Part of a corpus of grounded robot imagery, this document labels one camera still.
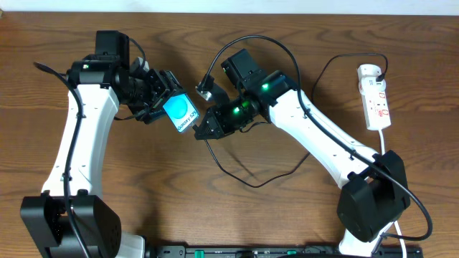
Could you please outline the cyan screen Galaxy smartphone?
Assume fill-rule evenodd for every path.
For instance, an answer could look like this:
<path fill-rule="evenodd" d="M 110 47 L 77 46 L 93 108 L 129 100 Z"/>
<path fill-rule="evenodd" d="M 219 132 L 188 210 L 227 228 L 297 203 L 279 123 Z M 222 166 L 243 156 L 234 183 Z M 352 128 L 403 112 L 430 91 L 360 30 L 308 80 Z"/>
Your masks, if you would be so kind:
<path fill-rule="evenodd" d="M 199 118 L 198 110 L 186 93 L 170 97 L 163 109 L 179 133 L 185 132 Z"/>

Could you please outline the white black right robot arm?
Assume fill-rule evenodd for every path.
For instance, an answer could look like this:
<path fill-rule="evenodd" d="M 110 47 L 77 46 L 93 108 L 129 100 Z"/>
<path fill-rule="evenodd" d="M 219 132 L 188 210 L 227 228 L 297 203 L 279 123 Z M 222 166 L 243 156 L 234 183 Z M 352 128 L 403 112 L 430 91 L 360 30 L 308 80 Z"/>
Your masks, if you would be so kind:
<path fill-rule="evenodd" d="M 197 140 L 216 140 L 241 130 L 261 115 L 268 123 L 297 140 L 329 172 L 341 193 L 337 214 L 346 231 L 338 251 L 370 257 L 387 230 L 410 206 L 402 159 L 392 150 L 378 153 L 327 118 L 284 72 L 268 74 L 246 49 L 221 64 L 240 96 L 229 100 L 226 92 L 204 77 L 206 97 L 214 96 L 200 125 Z"/>

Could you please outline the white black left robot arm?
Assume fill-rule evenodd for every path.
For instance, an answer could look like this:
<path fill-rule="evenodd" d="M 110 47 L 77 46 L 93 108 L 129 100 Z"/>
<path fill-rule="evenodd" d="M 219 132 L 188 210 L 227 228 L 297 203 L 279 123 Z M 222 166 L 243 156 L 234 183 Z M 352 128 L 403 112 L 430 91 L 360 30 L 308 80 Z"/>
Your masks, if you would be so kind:
<path fill-rule="evenodd" d="M 69 106 L 55 164 L 41 194 L 22 200 L 20 216 L 43 257 L 153 257 L 144 236 L 122 230 L 103 201 L 102 168 L 108 135 L 121 105 L 131 119 L 150 124 L 182 93 L 168 70 L 130 59 L 133 39 L 118 31 L 96 34 L 95 51 L 57 79 Z"/>

